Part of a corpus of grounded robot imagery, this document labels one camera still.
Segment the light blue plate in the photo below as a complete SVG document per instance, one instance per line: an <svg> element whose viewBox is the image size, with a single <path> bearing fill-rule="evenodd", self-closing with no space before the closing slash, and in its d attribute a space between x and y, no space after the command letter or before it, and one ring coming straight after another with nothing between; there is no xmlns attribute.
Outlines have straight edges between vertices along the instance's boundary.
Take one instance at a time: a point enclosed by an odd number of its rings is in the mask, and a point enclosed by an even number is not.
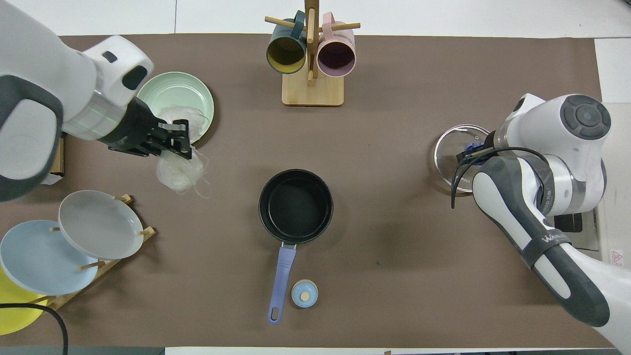
<svg viewBox="0 0 631 355"><path fill-rule="evenodd" d="M18 224L0 241L0 265L18 286L46 296L78 292L92 283L97 267L79 267L97 260L77 251L51 220Z"/></svg>

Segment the dark teal mug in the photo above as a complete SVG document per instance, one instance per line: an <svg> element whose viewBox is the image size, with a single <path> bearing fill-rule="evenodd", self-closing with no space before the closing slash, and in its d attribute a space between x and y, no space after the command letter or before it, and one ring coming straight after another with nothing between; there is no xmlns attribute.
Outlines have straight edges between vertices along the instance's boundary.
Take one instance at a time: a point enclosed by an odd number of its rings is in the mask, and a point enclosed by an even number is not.
<svg viewBox="0 0 631 355"><path fill-rule="evenodd" d="M306 14L298 10L294 18L286 19L295 27L276 25L266 50L270 67L281 74L293 74L306 63L307 35L304 30Z"/></svg>

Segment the brown table mat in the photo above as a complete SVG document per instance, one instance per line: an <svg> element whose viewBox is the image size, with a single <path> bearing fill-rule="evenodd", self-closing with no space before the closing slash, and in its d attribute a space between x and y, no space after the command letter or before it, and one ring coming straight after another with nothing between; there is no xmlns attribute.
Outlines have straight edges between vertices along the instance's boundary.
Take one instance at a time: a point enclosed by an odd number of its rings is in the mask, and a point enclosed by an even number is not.
<svg viewBox="0 0 631 355"><path fill-rule="evenodd" d="M495 130L523 94L601 98L593 39L359 36L341 107L286 107L266 62L268 35L131 35L158 73L201 79L215 103L198 144L199 194L162 185L155 157L68 137L66 174L0 204L0 238L54 220L66 195L134 198L156 230L59 313L74 346L607 348L573 319L471 196L450 207L435 142L458 124ZM314 307L286 300L266 320L280 242L258 201L275 174L316 173L333 220L297 248L290 283L313 280Z"/></svg>

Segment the wooden mug tree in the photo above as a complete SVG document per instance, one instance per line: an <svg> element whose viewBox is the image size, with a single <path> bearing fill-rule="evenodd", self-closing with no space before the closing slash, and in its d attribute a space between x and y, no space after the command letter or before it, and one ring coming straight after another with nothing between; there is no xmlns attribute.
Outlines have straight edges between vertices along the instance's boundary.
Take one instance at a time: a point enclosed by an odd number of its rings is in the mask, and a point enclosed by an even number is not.
<svg viewBox="0 0 631 355"><path fill-rule="evenodd" d="M316 54L318 39L322 33L323 15L319 12L319 0L304 0L307 35L306 63L296 73L281 74L281 101L286 106L339 107L345 100L345 77L333 78L323 74L317 67ZM295 27L286 19L266 16L266 22L275 26ZM333 30L360 29L360 23L345 23L334 26Z"/></svg>

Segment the white toaster oven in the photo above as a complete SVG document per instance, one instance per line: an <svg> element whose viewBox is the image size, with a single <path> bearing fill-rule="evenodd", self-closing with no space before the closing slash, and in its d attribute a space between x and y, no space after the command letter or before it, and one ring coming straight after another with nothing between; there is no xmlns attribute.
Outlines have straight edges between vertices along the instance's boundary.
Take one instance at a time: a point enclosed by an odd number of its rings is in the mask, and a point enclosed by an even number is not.
<svg viewBox="0 0 631 355"><path fill-rule="evenodd" d="M631 270L631 103L604 104L612 127L602 148L607 186L592 211L555 216L579 251Z"/></svg>

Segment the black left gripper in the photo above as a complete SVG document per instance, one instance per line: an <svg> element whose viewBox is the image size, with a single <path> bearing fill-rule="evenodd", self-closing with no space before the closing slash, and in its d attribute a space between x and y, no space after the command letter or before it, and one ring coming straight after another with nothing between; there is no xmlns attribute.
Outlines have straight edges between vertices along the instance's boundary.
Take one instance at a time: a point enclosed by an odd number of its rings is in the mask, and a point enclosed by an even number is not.
<svg viewBox="0 0 631 355"><path fill-rule="evenodd" d="M169 134L178 136L167 139ZM118 126L100 142L110 150L137 156L161 156L169 151L186 160L192 159L189 121L166 123L156 117L147 104L135 97L130 101Z"/></svg>

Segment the pale green plate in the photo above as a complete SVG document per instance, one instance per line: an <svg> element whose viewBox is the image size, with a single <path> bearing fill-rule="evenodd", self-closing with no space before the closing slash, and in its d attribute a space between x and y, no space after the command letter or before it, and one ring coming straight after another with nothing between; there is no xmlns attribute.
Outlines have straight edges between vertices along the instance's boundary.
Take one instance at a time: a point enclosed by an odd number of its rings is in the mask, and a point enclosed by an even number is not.
<svg viewBox="0 0 631 355"><path fill-rule="evenodd" d="M214 117L210 90L200 79L184 72L165 72L149 79L137 97L156 117L169 124L187 119L191 143L208 131Z"/></svg>

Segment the grey plate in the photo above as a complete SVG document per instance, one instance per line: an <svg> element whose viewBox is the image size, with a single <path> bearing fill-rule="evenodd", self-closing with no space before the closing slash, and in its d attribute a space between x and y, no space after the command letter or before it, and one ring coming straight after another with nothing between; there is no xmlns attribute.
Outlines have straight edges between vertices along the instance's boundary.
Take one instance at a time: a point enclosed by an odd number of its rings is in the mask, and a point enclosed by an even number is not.
<svg viewBox="0 0 631 355"><path fill-rule="evenodd" d="M112 195L81 190L66 196L58 210L59 229L77 251L98 260L121 260L143 244L144 230L131 207Z"/></svg>

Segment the glass pot lid blue knob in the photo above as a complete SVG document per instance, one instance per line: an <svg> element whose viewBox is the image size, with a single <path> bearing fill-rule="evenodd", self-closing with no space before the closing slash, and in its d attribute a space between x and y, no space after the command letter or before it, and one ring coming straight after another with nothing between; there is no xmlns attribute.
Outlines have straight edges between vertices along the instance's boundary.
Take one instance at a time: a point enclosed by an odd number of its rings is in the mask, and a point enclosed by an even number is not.
<svg viewBox="0 0 631 355"><path fill-rule="evenodd" d="M456 166L459 163L458 154L467 153L483 146L489 134L491 134L489 130L475 124L460 124L447 130L438 139L433 153L433 161L440 177L450 187ZM472 192L473 178L483 163L485 163L484 160L476 162L464 173L457 187L458 192Z"/></svg>

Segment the yellow plate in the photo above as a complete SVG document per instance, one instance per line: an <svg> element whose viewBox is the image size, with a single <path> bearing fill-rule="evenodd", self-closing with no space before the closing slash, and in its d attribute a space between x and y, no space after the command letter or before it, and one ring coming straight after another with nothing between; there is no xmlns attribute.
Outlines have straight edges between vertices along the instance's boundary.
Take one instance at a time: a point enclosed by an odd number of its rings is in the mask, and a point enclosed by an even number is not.
<svg viewBox="0 0 631 355"><path fill-rule="evenodd" d="M0 303L29 303L43 297L29 292L12 281L0 266ZM0 309L0 336L18 332L40 317L42 310Z"/></svg>

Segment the wooden plate rack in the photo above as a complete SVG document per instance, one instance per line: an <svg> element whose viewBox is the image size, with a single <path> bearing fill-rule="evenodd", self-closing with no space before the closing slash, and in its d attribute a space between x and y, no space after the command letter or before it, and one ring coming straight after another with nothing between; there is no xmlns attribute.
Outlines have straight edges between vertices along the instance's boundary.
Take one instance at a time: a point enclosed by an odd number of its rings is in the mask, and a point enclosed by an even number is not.
<svg viewBox="0 0 631 355"><path fill-rule="evenodd" d="M113 198L115 200L122 201L124 204L128 205L129 207L131 207L133 209L132 204L133 204L133 202L135 202L135 197L134 196L128 195L128 194L126 194L126 195L118 195L118 196L112 195L112 196L113 196ZM156 231L151 226L144 227L143 223L142 223L142 226L143 226L144 230L142 232L140 232L140 233L144 236L144 241L143 241L143 244L142 244L142 245L144 245L144 243L146 243L146 241L148 241L153 236L155 236ZM54 231L60 231L59 226L55 227ZM98 259L96 259L96 260L97 261L95 263L91 263L91 264L79 267L80 271L81 270L86 270L86 269L92 268L92 267L97 267L98 271L97 271L96 277L92 281L92 283L94 283L94 281L96 281L99 277L101 277L104 274L106 274L106 272L108 272L115 265L117 265L117 263L119 263L121 261L121 260L98 260ZM43 297L34 300L33 303L38 303L39 301L48 301L48 306L50 306L51 308L53 308L55 310L58 310L63 305L65 305L68 301L70 301L73 297L77 296L82 290L80 290L78 292L66 294L66 295L63 295L63 296L46 296L46 295L43 294Z"/></svg>

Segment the pink mug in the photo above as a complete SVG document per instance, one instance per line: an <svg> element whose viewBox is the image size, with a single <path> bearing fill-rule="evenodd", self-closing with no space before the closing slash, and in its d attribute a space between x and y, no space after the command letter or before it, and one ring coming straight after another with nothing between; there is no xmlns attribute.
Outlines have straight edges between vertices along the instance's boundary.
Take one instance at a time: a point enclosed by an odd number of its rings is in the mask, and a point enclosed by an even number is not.
<svg viewBox="0 0 631 355"><path fill-rule="evenodd" d="M334 20L333 13L323 15L322 33L318 39L316 61L318 69L333 78L348 75L355 67L356 45L352 29L333 30L344 25Z"/></svg>

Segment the vermicelli bundle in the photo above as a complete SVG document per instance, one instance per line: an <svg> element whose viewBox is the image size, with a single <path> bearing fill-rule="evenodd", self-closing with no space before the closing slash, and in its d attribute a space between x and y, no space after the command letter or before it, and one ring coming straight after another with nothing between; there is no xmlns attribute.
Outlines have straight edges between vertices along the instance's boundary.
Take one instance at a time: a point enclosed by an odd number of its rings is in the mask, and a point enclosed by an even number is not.
<svg viewBox="0 0 631 355"><path fill-rule="evenodd" d="M167 123L185 119L189 124L191 143L197 142L207 132L209 119L192 107L172 106L163 108L158 115ZM160 183L178 194L194 189L203 199L210 199L210 182L207 180L209 160L191 147L192 158L185 159L171 151L163 151L156 165L156 176Z"/></svg>

